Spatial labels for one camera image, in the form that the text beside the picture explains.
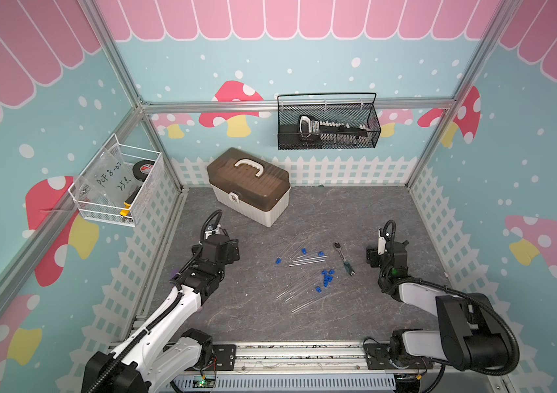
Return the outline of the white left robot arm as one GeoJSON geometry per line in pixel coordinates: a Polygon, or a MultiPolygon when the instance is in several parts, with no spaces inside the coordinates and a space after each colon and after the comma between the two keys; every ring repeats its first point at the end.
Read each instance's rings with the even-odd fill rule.
{"type": "Polygon", "coordinates": [[[219,288],[226,265],[239,259],[239,241],[225,234],[211,234],[193,247],[157,310],[111,352],[98,351],[89,359],[81,391],[159,392],[188,368],[208,365],[212,338],[204,332],[190,329],[169,349],[165,346],[219,288]]]}

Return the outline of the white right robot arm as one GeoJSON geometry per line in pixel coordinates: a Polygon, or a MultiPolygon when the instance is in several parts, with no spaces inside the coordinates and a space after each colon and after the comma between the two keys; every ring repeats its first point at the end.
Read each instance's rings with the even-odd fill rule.
{"type": "Polygon", "coordinates": [[[501,376],[514,371],[521,350],[509,325],[488,297],[465,293],[409,275],[407,242],[366,249],[366,261],[379,270],[378,285],[395,301],[435,316],[436,331],[397,329],[389,343],[392,362],[426,358],[458,371],[501,376]]]}

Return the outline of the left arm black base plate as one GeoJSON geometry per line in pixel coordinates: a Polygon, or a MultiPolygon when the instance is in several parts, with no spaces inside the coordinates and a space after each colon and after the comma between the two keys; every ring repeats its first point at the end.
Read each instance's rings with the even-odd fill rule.
{"type": "Polygon", "coordinates": [[[236,345],[210,345],[204,346],[197,368],[205,372],[213,371],[234,371],[236,358],[236,345]]]}

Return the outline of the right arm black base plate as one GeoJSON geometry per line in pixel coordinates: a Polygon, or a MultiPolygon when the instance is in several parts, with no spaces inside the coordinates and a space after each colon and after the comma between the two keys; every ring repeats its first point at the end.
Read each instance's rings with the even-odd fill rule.
{"type": "Polygon", "coordinates": [[[365,352],[368,370],[391,370],[401,373],[404,371],[422,372],[433,369],[432,361],[425,358],[400,355],[393,360],[388,344],[366,342],[362,347],[365,352]]]}

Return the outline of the test tube with blue stopper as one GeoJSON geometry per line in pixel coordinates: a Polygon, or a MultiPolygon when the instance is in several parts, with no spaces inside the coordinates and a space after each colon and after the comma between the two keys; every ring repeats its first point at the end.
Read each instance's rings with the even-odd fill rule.
{"type": "Polygon", "coordinates": [[[297,250],[301,248],[301,244],[303,244],[305,240],[306,239],[304,237],[294,237],[290,244],[288,244],[288,246],[280,253],[278,260],[284,260],[294,252],[297,253],[297,250]]]}

